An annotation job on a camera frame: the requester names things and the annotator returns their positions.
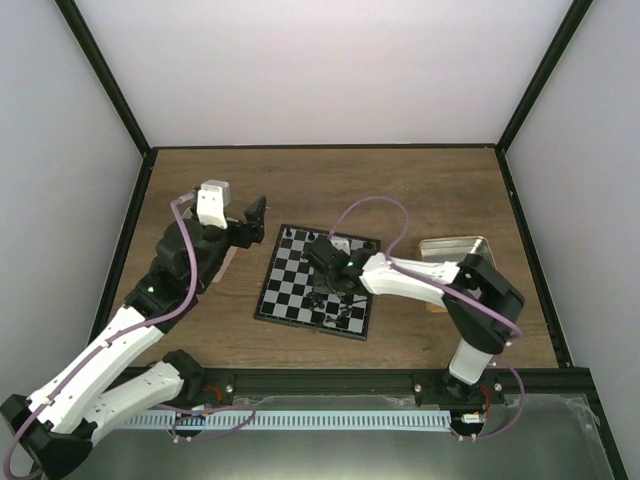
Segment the black white chess board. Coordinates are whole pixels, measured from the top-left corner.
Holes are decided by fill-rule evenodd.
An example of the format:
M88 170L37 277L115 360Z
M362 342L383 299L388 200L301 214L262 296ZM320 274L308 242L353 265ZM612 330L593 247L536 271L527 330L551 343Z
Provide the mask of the black white chess board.
M291 238L285 235L287 228L293 232ZM309 232L316 234L315 240L327 235L324 230L292 224L280 226L254 311L254 318L360 341L366 340L373 304L373 297L370 295L353 295L355 304L347 330L311 325L311 311L303 302L305 295L312 291L313 270L302 259L304 247L312 242L308 239Z

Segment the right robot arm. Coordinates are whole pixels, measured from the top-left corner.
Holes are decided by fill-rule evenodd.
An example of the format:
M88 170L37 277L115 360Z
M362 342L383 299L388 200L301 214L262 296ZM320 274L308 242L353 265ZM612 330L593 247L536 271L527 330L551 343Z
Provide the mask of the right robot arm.
M455 402L471 400L486 368L522 336L516 322L524 308L523 295L479 254L434 263L366 248L347 251L320 237L304 248L302 258L317 277L316 290L339 296L396 296L445 309L460 334L444 378L445 393Z

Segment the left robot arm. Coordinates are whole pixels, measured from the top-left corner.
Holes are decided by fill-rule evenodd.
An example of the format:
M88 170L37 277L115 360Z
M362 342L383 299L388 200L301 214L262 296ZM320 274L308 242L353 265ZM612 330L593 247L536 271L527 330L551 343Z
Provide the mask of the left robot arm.
M242 221L228 218L226 205L204 191L172 201L174 222L158 241L148 272L112 320L52 380L3 402L1 416L13 433L3 459L5 478L15 478L13 455L22 448L35 467L29 478L62 479L135 415L176 399L191 404L203 395L202 368L182 350L121 385L114 382L196 306L231 249L263 240L266 198L252 203Z

